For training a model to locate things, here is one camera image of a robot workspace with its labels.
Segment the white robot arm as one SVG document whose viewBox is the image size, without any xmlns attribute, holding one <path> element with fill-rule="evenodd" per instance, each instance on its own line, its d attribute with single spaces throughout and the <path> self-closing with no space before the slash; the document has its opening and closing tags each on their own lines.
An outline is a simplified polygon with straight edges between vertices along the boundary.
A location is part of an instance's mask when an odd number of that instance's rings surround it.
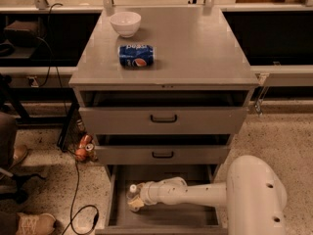
<svg viewBox="0 0 313 235">
<path fill-rule="evenodd" d="M 181 177 L 132 184 L 126 195 L 136 212 L 144 206 L 193 204 L 227 209 L 229 235 L 287 235 L 287 191 L 270 165 L 240 156 L 224 182 L 190 186 Z"/>
</svg>

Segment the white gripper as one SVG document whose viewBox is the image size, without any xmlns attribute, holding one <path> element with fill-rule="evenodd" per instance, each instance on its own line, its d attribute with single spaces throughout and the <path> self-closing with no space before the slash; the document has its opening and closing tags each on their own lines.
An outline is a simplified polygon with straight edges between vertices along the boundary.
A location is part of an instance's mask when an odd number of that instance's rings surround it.
<svg viewBox="0 0 313 235">
<path fill-rule="evenodd" d="M 140 189 L 140 198 L 132 199 L 127 202 L 129 209 L 132 212 L 137 212 L 144 205 L 152 206 L 156 205 L 156 197 L 155 193 L 155 183 L 153 181 L 149 181 L 141 184 Z"/>
</svg>

